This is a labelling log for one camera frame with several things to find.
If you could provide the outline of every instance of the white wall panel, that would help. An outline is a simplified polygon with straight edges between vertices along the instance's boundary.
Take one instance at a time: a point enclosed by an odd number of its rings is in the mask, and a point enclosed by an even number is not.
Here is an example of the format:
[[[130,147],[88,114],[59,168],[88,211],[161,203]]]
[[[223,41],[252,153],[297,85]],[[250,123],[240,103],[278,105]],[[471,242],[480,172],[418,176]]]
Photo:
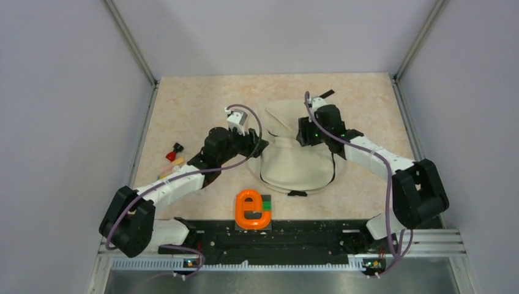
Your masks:
[[[115,0],[154,75],[395,73],[435,0]]]
[[[484,293],[517,293],[519,2],[451,1],[402,81]]]
[[[0,1],[0,293],[83,293],[149,85],[101,1]]]

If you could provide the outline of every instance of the orange plastic toy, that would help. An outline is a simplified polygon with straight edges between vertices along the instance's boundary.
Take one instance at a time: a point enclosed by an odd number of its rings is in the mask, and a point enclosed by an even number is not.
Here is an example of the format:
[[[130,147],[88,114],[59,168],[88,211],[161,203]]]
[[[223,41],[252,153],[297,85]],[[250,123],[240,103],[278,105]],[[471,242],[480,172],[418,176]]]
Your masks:
[[[261,212],[259,219],[245,218],[245,212]],[[261,194],[256,190],[243,190],[236,196],[236,210],[234,212],[236,224],[245,230],[261,230],[267,227],[272,219],[271,203],[263,202]]]

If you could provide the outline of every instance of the pink marble tabletop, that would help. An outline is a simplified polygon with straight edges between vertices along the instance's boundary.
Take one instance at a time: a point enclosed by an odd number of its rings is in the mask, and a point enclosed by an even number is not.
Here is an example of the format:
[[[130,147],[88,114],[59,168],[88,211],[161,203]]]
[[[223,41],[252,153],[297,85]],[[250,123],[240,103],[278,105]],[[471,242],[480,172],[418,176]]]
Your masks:
[[[395,154],[413,158],[387,73],[319,73],[163,77],[146,134],[134,187],[156,180],[168,163],[174,142],[186,160],[203,146],[209,129],[226,126],[222,110],[233,103],[252,108],[264,100],[301,99],[335,90],[328,98],[341,109],[347,128]],[[242,159],[235,158],[227,164]],[[234,198],[243,189],[272,195],[273,219],[365,219],[384,211],[385,181],[347,162],[345,170],[320,194],[289,197],[262,185],[247,165],[222,172],[207,188],[192,192],[158,214],[159,219],[232,219]]]

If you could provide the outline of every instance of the black strap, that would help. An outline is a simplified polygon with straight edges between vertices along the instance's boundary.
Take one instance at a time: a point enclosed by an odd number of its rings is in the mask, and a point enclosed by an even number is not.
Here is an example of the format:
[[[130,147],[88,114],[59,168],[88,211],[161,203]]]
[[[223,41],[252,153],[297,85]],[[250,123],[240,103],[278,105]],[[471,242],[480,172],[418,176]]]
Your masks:
[[[290,192],[288,192],[288,196],[303,196],[303,197],[306,197],[308,196],[308,194],[304,191],[296,191],[296,190],[292,190]]]

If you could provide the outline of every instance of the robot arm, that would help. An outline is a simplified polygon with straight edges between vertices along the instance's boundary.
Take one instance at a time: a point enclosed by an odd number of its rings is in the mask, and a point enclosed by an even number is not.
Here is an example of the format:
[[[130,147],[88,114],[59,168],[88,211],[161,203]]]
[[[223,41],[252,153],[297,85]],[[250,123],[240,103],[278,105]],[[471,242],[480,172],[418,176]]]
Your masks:
[[[416,162],[398,156],[371,142],[363,133],[346,129],[339,109],[324,100],[332,90],[319,97],[306,97],[310,111],[318,123],[332,135],[343,139],[344,145],[319,129],[310,117],[299,119],[297,140],[302,146],[325,143],[330,151],[368,168],[372,173],[387,180],[387,168],[375,153],[385,158],[391,169],[392,210],[390,223],[392,233],[404,228],[416,228],[425,221],[439,215],[449,207],[445,190],[434,163],[428,159]],[[374,240],[387,236],[384,213],[370,219],[366,228]]]
[[[229,128],[211,129],[200,152],[180,170],[135,190],[127,186],[120,188],[101,222],[99,233],[108,239],[116,221],[124,215],[110,242],[126,256],[137,256],[152,241],[156,210],[165,208],[189,192],[200,190],[212,183],[222,173],[222,164],[238,154],[258,157],[268,142],[260,139],[253,129],[245,130],[247,114],[244,111],[226,110],[226,113]],[[130,208],[130,213],[125,213],[131,202],[138,198],[140,199]]]

